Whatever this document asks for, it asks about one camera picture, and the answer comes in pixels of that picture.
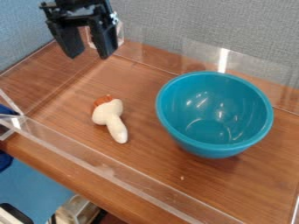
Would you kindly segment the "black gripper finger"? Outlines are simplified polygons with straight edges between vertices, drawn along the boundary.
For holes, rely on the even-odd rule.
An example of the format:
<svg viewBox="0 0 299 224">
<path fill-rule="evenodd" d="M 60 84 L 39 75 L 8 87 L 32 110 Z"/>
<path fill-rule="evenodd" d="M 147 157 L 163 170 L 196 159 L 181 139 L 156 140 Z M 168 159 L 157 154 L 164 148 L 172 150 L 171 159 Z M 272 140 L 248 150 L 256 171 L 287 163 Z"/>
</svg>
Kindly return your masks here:
<svg viewBox="0 0 299 224">
<path fill-rule="evenodd" d="M 79 31 L 79 28 L 85 24 L 77 19 L 48 19 L 45 24 L 64 54 L 75 59 L 85 49 Z"/>
<path fill-rule="evenodd" d="M 104 23 L 99 17 L 91 17 L 88 28 L 99 57 L 105 60 L 117 49 L 117 27 L 112 22 Z"/>
</svg>

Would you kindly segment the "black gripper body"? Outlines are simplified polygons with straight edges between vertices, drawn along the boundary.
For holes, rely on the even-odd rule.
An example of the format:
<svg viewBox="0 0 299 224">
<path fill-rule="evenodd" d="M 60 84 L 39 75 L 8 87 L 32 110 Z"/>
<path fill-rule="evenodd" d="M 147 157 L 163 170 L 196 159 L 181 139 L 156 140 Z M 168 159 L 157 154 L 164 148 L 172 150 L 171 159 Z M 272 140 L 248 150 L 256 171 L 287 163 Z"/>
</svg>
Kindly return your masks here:
<svg viewBox="0 0 299 224">
<path fill-rule="evenodd" d="M 117 13 L 112 10 L 109 0 L 51 0 L 41 2 L 47 25 L 57 27 L 80 27 L 96 19 L 104 27 L 117 25 Z"/>
</svg>

